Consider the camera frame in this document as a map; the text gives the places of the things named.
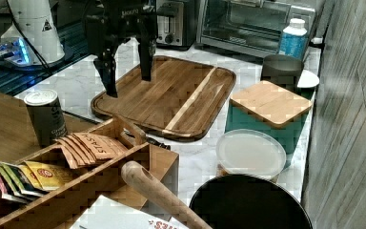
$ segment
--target marble countertop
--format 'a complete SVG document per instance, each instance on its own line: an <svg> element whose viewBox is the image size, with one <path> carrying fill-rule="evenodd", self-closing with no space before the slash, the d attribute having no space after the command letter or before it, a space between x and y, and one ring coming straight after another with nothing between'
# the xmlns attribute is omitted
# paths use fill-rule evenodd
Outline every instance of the marble countertop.
<svg viewBox="0 0 366 229"><path fill-rule="evenodd" d="M248 88L260 80L261 65L247 61L245 55L221 55L195 47L191 47L186 52L157 49L155 55L173 56L231 70L236 74L236 83L232 93ZM58 92L63 110L91 120L103 121L95 117L91 111L92 99L104 91L100 76L93 65L94 58L95 56L88 56L16 97L23 99L27 93L34 90L53 89ZM310 47L307 50L305 69L317 74L319 59L320 49ZM117 63L116 79L118 79L139 64L137 42L132 39L127 44L120 46L115 61ZM171 145L172 151L179 153L178 197L187 204L190 203L197 188L216 175L215 145L225 131L228 104L229 99L226 100L207 134L195 142L176 142L150 135L160 142ZM291 165L282 171L277 179L277 184L291 193L298 201L301 199L312 110L303 127Z"/></svg>

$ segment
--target toaster oven door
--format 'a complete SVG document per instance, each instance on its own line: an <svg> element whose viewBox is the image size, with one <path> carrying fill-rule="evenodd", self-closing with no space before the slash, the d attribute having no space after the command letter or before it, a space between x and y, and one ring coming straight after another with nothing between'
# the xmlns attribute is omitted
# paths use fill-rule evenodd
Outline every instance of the toaster oven door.
<svg viewBox="0 0 366 229"><path fill-rule="evenodd" d="M252 0L205 0L197 38L224 44L223 47L261 56L277 53L290 6Z"/></svg>

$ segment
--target white plate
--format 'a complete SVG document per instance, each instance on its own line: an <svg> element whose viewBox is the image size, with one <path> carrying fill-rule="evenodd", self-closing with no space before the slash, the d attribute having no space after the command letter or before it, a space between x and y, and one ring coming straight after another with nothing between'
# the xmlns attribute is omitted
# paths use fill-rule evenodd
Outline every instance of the white plate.
<svg viewBox="0 0 366 229"><path fill-rule="evenodd" d="M302 75L299 77L298 88L313 88L319 84L319 77L316 74L309 72L308 70L302 71Z"/></svg>
<svg viewBox="0 0 366 229"><path fill-rule="evenodd" d="M252 130L230 131L218 139L216 156L229 174L270 179L285 165L286 154L274 138Z"/></svg>

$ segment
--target black bowl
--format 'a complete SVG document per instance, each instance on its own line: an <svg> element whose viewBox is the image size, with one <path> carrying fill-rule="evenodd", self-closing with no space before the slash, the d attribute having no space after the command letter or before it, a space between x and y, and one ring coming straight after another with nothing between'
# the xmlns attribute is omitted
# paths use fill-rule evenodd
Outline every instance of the black bowl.
<svg viewBox="0 0 366 229"><path fill-rule="evenodd" d="M203 184L190 208L213 229L312 228L298 201L269 180L226 175Z"/></svg>

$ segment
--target wooden tea box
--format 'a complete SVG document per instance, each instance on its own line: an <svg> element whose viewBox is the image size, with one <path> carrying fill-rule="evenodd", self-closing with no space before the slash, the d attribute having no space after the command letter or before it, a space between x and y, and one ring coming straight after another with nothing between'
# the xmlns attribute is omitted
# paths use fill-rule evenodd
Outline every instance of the wooden tea box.
<svg viewBox="0 0 366 229"><path fill-rule="evenodd" d="M134 137L125 135L124 129ZM0 228L70 228L100 195L138 210L151 209L154 215L168 219L165 212L151 206L125 184L120 176L121 167L126 161L135 160L176 193L178 154L146 143L145 133L118 115L86 132L115 138L128 151L97 167L78 169L78 178L0 218ZM55 144L26 156L17 163L25 160L67 166L62 152Z"/></svg>

